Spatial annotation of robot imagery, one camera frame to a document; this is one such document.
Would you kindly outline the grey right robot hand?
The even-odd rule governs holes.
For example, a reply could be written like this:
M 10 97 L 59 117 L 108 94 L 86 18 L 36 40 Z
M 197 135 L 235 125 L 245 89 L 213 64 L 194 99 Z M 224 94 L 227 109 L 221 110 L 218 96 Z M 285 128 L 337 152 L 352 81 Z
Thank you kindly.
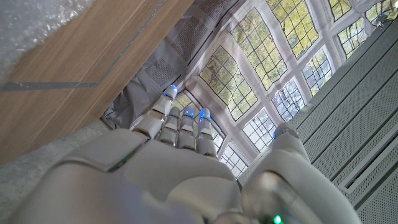
M 211 114 L 173 105 L 168 86 L 134 129 L 115 129 L 61 158 L 8 223 L 359 223 L 293 126 L 245 184 L 220 162 Z

